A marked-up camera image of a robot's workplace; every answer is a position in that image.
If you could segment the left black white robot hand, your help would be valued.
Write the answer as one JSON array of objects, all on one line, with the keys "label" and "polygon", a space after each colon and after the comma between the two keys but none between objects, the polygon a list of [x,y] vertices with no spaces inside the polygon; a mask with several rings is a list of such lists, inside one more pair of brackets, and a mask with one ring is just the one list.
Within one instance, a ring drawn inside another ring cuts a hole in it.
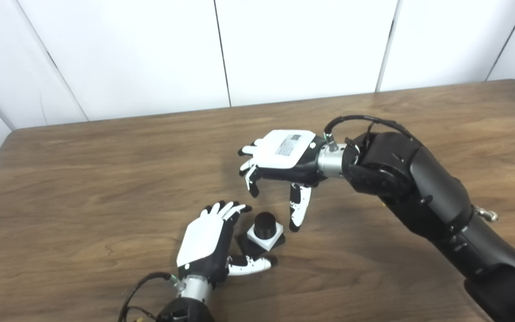
[{"label": "left black white robot hand", "polygon": [[253,259],[229,252],[241,214],[251,210],[251,206],[237,200],[220,200],[203,208],[199,217],[188,224],[178,251],[179,279],[194,275],[216,288],[229,276],[251,275],[275,267],[278,261],[274,257]]}]

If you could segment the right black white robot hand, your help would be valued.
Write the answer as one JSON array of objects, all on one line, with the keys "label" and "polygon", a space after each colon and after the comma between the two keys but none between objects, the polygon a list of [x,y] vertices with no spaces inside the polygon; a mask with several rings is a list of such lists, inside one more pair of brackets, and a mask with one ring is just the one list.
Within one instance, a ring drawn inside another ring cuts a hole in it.
[{"label": "right black white robot hand", "polygon": [[318,167],[317,157],[325,140],[307,130],[273,130],[241,147],[237,154],[249,156],[239,169],[252,197],[260,194],[260,179],[290,183],[290,224],[298,232],[304,222],[312,189],[327,177]]}]

